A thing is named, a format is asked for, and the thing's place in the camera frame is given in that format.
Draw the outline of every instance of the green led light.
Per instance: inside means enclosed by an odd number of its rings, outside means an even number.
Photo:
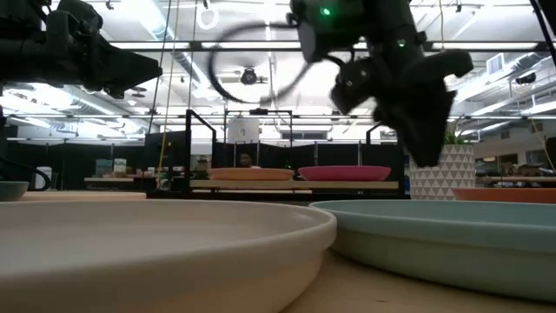
[[[323,16],[330,16],[330,15],[332,15],[332,11],[329,10],[329,9],[327,9],[327,8],[322,8],[322,9],[321,9],[321,14],[322,14]]]

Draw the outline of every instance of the pink bowl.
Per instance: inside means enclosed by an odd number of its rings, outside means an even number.
[[[313,166],[300,168],[299,173],[308,181],[380,182],[391,170],[383,166]]]

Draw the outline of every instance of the white geometric planter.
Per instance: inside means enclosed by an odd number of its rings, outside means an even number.
[[[454,200],[452,188],[475,187],[473,146],[445,145],[439,166],[420,169],[409,164],[410,194],[413,200]]]

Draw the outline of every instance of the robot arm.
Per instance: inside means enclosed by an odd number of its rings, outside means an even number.
[[[62,0],[46,16],[42,7],[48,4],[0,0],[0,83],[81,84],[122,98],[125,90],[162,74],[156,60],[110,45],[90,4]]]
[[[396,130],[419,166],[437,165],[455,97],[444,77],[471,71],[469,54],[425,57],[427,36],[417,32],[408,0],[292,0],[291,9],[308,63],[365,38],[369,57],[341,65],[334,104],[347,114],[373,97],[375,122]]]

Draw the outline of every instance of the round dish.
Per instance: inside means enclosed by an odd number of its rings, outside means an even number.
[[[556,203],[555,188],[452,188],[457,200]]]
[[[556,302],[556,209],[442,201],[313,203],[338,219],[333,249],[438,283]]]
[[[271,203],[1,203],[0,311],[279,312],[335,227]]]
[[[308,181],[381,182],[391,170],[383,166],[312,166],[300,168],[299,173]]]
[[[17,201],[28,188],[27,182],[0,182],[0,202]]]
[[[208,176],[213,180],[288,181],[294,172],[282,169],[223,168],[208,170]]]

